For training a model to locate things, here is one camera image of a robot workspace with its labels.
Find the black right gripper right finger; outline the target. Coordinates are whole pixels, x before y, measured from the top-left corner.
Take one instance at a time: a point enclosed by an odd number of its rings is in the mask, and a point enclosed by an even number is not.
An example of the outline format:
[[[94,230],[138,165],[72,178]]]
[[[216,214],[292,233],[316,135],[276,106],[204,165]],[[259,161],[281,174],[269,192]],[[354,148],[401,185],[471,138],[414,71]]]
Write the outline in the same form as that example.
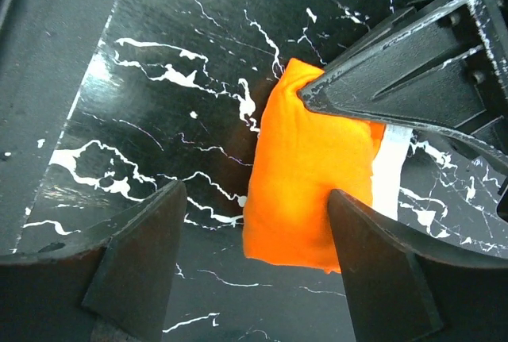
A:
[[[448,244],[342,190],[328,215],[358,341],[505,341],[507,261]]]

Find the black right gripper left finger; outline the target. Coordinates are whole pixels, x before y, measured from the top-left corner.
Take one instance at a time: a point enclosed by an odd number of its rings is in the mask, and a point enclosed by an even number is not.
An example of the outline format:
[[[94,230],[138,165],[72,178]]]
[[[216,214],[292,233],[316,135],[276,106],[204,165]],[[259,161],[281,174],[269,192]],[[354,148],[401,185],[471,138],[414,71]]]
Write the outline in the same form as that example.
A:
[[[2,256],[2,340],[161,340],[186,205],[174,181],[37,252]]]

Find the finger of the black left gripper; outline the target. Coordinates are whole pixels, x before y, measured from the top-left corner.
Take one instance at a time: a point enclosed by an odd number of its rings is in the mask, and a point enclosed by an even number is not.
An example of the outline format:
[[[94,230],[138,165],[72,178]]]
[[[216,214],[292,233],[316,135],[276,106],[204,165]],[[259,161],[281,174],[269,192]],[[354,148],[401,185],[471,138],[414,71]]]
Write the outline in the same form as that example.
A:
[[[507,171],[507,26],[498,0],[417,0],[298,96],[315,113],[436,133]]]

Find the orange underwear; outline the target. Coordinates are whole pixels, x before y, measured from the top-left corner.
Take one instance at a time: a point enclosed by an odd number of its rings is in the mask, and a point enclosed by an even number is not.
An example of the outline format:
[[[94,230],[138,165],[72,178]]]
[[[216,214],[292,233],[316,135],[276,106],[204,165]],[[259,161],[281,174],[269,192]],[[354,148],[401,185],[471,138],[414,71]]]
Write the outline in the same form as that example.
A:
[[[413,131],[310,112],[297,93],[321,73],[292,59],[269,96],[244,205],[243,251],[271,265],[330,273],[341,269],[330,193],[343,190],[396,219]]]

